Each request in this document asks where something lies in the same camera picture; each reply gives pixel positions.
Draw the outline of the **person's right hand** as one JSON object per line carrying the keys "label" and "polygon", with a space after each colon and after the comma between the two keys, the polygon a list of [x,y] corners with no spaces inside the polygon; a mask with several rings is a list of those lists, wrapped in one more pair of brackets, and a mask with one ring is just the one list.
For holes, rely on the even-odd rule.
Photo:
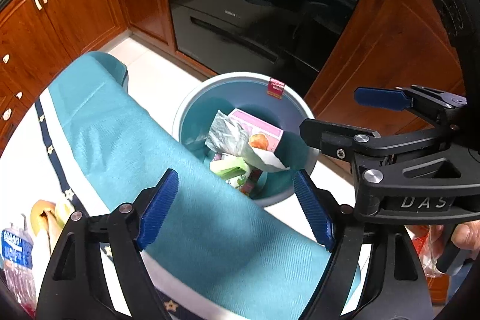
{"label": "person's right hand", "polygon": [[[443,253],[443,225],[407,225],[406,227],[416,236],[423,236],[426,233],[430,235],[430,247],[434,258],[438,258]],[[470,251],[470,257],[475,260],[479,254],[479,221],[470,221],[457,225],[452,233],[451,242],[459,249]]]}

